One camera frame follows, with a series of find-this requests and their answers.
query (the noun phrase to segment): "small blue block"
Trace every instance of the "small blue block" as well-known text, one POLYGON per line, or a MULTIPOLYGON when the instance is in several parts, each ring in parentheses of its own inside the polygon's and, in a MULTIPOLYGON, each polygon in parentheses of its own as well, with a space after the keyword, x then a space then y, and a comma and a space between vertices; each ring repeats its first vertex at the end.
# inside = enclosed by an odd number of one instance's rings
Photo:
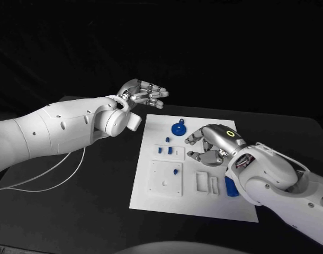
POLYGON ((237 189, 237 186, 235 186, 235 182, 234 180, 225 176, 225 182, 227 182, 227 190, 228 190, 228 196, 230 197, 237 197, 240 196, 240 191, 237 189))

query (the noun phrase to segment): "blue plastic piece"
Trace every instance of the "blue plastic piece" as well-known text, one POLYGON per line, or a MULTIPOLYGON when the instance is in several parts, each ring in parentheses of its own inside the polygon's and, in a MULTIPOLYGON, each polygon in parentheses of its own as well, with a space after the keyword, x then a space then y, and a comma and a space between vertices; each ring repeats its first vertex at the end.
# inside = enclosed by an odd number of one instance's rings
POLYGON ((234 183, 234 180, 225 176, 225 182, 227 182, 227 190, 228 190, 228 196, 237 197, 240 196, 240 192, 234 183))
POLYGON ((179 123, 173 124, 172 132, 176 136, 183 136, 186 134, 185 119, 181 119, 179 123))

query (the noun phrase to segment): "table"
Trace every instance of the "table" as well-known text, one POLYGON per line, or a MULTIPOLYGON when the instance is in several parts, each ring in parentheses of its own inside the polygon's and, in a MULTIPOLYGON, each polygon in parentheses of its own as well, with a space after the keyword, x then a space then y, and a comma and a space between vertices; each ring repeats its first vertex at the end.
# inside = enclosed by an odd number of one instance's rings
MULTIPOLYGON (((42 193, 0 192, 0 246, 45 253, 114 253, 156 241, 195 241, 248 253, 323 253, 323 246, 257 207, 260 223, 168 214, 129 208, 147 114, 234 120, 248 143, 261 142, 307 165, 323 176, 323 129, 313 119, 166 105, 133 110, 143 118, 129 129, 87 148, 80 172, 58 188, 42 193)), ((28 189, 52 187, 72 174, 83 150, 28 189)), ((64 155, 15 165, 6 186, 36 176, 64 155)))

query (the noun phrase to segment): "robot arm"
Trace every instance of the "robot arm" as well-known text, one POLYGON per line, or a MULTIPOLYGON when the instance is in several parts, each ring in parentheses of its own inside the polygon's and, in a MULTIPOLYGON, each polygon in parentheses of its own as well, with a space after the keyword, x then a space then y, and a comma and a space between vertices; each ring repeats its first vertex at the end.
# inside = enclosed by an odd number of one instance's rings
POLYGON ((188 155, 208 166, 218 166, 228 159, 227 176, 247 201, 267 206, 289 225, 323 244, 323 177, 261 143, 248 146, 224 125, 202 127, 186 143, 195 145, 201 139, 205 153, 191 151, 188 155), (287 160, 303 170, 294 170, 287 160))
POLYGON ((163 108, 165 88, 133 79, 119 95, 52 103, 29 115, 0 121, 0 171, 32 158, 61 155, 116 137, 126 127, 137 130, 137 103, 163 108))

